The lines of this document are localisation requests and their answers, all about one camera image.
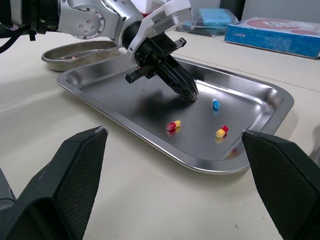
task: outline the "blue and white capsule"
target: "blue and white capsule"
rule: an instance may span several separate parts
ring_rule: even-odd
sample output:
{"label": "blue and white capsule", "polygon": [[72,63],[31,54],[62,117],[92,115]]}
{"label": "blue and white capsule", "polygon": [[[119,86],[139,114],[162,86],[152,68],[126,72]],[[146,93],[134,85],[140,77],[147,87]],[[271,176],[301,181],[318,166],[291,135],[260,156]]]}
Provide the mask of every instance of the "blue and white capsule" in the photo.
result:
{"label": "blue and white capsule", "polygon": [[218,100],[217,100],[216,98],[214,98],[214,99],[212,100],[212,107],[213,107],[214,109],[216,109],[216,110],[218,110],[219,107],[220,107],[220,103],[218,102]]}

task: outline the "robotic arm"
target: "robotic arm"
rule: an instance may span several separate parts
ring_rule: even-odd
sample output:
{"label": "robotic arm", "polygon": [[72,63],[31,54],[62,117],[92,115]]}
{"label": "robotic arm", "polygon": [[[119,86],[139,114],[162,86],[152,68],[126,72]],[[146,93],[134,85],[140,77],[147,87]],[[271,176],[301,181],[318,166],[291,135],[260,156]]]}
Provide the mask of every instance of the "robotic arm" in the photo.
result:
{"label": "robotic arm", "polygon": [[84,40],[108,37],[125,47],[138,65],[125,78],[130,84],[158,75],[182,97],[194,100],[198,95],[194,79],[170,55],[186,41],[173,42],[164,33],[191,18],[189,0],[172,0],[146,18],[130,0],[4,0],[1,4],[0,23],[6,28],[0,38],[11,39],[0,53],[25,32],[31,41],[47,31]]}

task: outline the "red and yellow capsule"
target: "red and yellow capsule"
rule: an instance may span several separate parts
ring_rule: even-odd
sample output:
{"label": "red and yellow capsule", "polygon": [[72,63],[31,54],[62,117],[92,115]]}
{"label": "red and yellow capsule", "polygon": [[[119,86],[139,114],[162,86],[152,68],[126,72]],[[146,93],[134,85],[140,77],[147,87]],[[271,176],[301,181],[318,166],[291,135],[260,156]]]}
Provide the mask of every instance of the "red and yellow capsule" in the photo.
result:
{"label": "red and yellow capsule", "polygon": [[216,131],[215,135],[218,139],[221,139],[226,135],[228,131],[229,128],[226,125],[223,125],[218,131]]}
{"label": "red and yellow capsule", "polygon": [[172,129],[176,129],[178,127],[181,126],[181,121],[180,120],[177,120],[177,121],[173,121],[173,122],[170,122],[169,124],[166,125],[166,130],[167,131],[171,131]]}

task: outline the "blue package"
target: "blue package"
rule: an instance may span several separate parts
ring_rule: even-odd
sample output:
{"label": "blue package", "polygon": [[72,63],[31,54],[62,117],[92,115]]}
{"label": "blue package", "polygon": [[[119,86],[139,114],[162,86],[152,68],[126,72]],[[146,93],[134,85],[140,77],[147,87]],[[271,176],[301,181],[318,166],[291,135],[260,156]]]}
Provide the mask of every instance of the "blue package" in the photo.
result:
{"label": "blue package", "polygon": [[224,40],[308,58],[320,57],[320,24],[250,18],[229,24]]}
{"label": "blue package", "polygon": [[221,8],[199,8],[195,9],[192,15],[190,25],[193,28],[224,28],[238,21],[232,12]]}

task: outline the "tray rim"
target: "tray rim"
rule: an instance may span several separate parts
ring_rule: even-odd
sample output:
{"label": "tray rim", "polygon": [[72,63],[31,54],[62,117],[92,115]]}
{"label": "tray rim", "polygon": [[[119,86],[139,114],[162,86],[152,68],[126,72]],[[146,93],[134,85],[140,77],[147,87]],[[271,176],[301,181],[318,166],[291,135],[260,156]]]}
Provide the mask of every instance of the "tray rim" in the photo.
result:
{"label": "tray rim", "polygon": [[[121,125],[125,129],[129,130],[131,133],[140,137],[148,144],[152,145],[156,149],[160,150],[162,153],[166,154],[167,156],[169,156],[170,158],[174,159],[175,161],[184,165],[187,168],[190,168],[190,169],[198,171],[198,172],[207,173],[207,174],[233,174],[233,173],[241,172],[241,171],[248,169],[250,167],[250,164],[249,164],[249,161],[247,158],[247,154],[245,153],[245,151],[242,152],[241,154],[239,154],[238,156],[230,158],[230,159],[214,161],[214,165],[217,166],[218,169],[217,169],[217,167],[215,167],[215,169],[204,169],[204,168],[196,167],[196,166],[192,165],[191,163],[204,161],[204,160],[193,157],[193,156],[175,148],[173,145],[169,144],[168,142],[164,141],[160,137],[149,132],[147,129],[139,126],[138,124],[132,122],[128,118],[122,116],[120,113],[112,111],[109,108],[106,113],[105,110],[103,110],[103,109],[105,109],[107,107],[105,105],[103,105],[103,103],[101,103],[100,101],[96,100],[93,97],[90,97],[88,95],[83,94],[84,93],[83,91],[81,91],[79,88],[74,87],[73,85],[71,85],[70,83],[68,83],[66,81],[66,77],[73,71],[76,71],[76,70],[82,69],[82,68],[88,68],[92,65],[103,64],[104,62],[112,61],[115,58],[123,58],[124,56],[126,56],[126,55],[121,54],[119,56],[115,56],[112,58],[104,59],[101,61],[97,61],[94,63],[86,64],[83,66],[79,66],[79,67],[67,70],[67,71],[63,72],[58,77],[57,83],[62,88],[68,90],[69,92],[74,94],[76,97],[80,98],[86,104],[88,104],[91,107],[93,107],[94,109],[98,110],[100,113],[102,113],[106,117],[115,121],[117,124]],[[276,132],[276,130],[279,128],[279,126],[281,125],[281,123],[283,122],[283,120],[285,119],[285,117],[287,116],[287,114],[289,113],[289,111],[291,110],[291,108],[294,105],[294,98],[291,96],[291,94],[289,92],[287,92],[286,90],[284,90],[283,88],[281,88],[277,85],[274,85],[272,83],[261,81],[261,80],[255,79],[253,77],[241,75],[238,73],[233,73],[231,71],[219,69],[216,67],[204,65],[201,63],[193,62],[193,61],[186,60],[186,59],[183,59],[180,57],[174,57],[174,58],[182,63],[191,64],[196,67],[205,68],[210,71],[216,71],[216,72],[220,72],[222,74],[227,74],[227,75],[238,77],[238,78],[243,78],[243,79],[246,79],[249,81],[253,81],[255,83],[266,85],[266,86],[271,87],[271,88],[275,89],[276,91],[278,91],[283,96],[283,101],[280,104],[280,106],[277,108],[277,110],[274,112],[274,114],[269,118],[267,123],[262,127],[262,129],[260,130],[261,133],[273,135]],[[232,165],[233,166],[237,165],[242,162],[243,163],[245,162],[245,164],[243,164],[242,167],[239,167],[236,169],[232,169],[232,168],[228,167],[228,166],[232,166]]]}

